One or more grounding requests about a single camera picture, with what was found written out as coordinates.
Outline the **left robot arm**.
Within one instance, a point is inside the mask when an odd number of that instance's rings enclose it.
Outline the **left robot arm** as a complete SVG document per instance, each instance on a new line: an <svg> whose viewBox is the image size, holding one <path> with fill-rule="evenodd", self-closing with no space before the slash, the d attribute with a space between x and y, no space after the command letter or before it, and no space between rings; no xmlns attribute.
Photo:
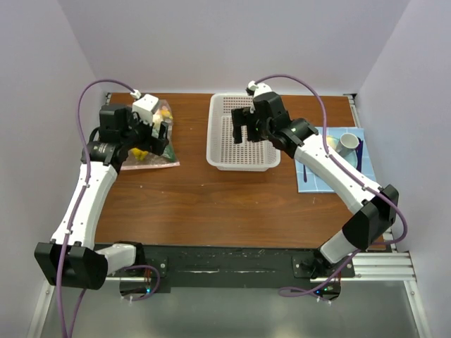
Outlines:
<svg viewBox="0 0 451 338"><path fill-rule="evenodd" d="M130 276L146 268L140 243L119 242L95 250L94 238L110 188L132 149L163 154L168 146L166 104L108 104L99 111L99 126L82 153L80 178L61 224L47 243L35 248L35 259L54 286L100 289L107 275L123 269Z"/></svg>

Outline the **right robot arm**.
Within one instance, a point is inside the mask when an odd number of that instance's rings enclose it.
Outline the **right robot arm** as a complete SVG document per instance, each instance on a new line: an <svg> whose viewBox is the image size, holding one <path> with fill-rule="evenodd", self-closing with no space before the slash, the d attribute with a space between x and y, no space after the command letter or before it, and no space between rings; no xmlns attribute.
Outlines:
<svg viewBox="0 0 451 338"><path fill-rule="evenodd" d="M331 276L346 256L365 251L395 222L399 193L380 186L329 147L304 118L291 119L275 92L260 94L252 105L231 111L236 144L268 141L319 176L342 199L352 217L313 253L311 269Z"/></svg>

